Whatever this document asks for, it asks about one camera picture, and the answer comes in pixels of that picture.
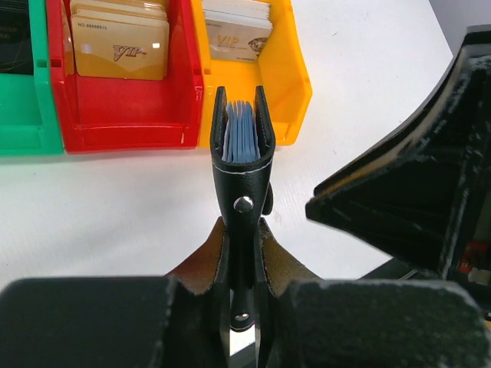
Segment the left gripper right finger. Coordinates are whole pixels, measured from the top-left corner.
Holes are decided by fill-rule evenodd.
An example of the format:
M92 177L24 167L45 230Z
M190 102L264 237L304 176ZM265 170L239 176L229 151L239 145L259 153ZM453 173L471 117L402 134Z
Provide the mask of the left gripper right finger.
M488 367L490 332L471 295L437 280L324 280L255 236L260 367Z

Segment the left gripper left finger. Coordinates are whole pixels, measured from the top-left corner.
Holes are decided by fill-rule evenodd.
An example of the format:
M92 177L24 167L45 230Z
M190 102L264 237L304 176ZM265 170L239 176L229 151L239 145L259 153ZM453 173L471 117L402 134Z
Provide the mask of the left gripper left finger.
M1 365L226 367L228 255L218 219L164 276L12 282L1 292Z

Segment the black leather card holder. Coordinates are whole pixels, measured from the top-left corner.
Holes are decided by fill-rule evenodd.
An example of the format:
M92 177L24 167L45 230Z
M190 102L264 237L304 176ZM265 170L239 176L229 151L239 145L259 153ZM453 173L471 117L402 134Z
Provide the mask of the black leather card holder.
M252 103L228 102L226 89L217 88L209 143L229 245L230 327L243 332L255 321L254 247L259 222L272 210L270 175L276 140L262 86L256 87Z

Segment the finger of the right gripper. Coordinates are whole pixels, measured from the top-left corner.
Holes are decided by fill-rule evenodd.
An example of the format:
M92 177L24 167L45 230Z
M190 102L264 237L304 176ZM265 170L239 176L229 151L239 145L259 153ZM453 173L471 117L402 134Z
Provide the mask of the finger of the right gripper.
M308 219L454 277L490 190L490 35L470 32L422 105L314 190Z

